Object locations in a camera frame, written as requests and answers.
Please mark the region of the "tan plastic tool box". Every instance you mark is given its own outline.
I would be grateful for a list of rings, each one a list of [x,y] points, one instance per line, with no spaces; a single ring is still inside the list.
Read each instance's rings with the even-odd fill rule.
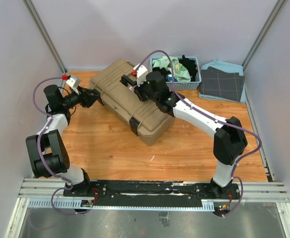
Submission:
[[[101,104],[116,115],[148,146],[153,145],[175,121],[161,112],[151,100],[142,102],[129,87],[121,83],[121,77],[131,75],[134,64],[117,59],[104,70],[91,77],[90,89],[100,93]]]

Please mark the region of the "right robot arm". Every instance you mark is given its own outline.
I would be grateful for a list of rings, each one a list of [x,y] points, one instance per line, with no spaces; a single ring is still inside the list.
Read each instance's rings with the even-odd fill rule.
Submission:
[[[137,74],[133,70],[131,75],[136,78],[132,86],[140,101],[151,100],[161,112],[189,122],[213,139],[213,154],[218,162],[210,181],[210,192],[216,198],[223,198],[232,183],[235,164],[247,146],[240,120],[226,119],[197,107],[183,95],[171,91],[158,71]]]

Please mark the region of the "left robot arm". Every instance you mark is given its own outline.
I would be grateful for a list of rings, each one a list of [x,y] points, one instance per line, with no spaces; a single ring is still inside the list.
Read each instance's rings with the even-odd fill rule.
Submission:
[[[70,163],[69,155],[62,141],[61,134],[68,127],[71,119],[70,109],[80,105],[91,107],[101,100],[100,92],[78,86],[77,91],[63,96],[56,85],[44,89],[50,111],[44,128],[35,135],[26,138],[26,146],[34,176],[60,178],[66,182],[69,194],[88,196],[92,184],[88,174],[82,168]]]

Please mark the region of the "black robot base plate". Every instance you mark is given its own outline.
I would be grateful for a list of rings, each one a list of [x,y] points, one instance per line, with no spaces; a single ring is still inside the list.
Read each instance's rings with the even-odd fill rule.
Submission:
[[[96,205],[115,207],[189,208],[200,207],[203,199],[240,199],[236,183],[218,188],[211,182],[92,180],[63,192],[65,197],[94,197]]]

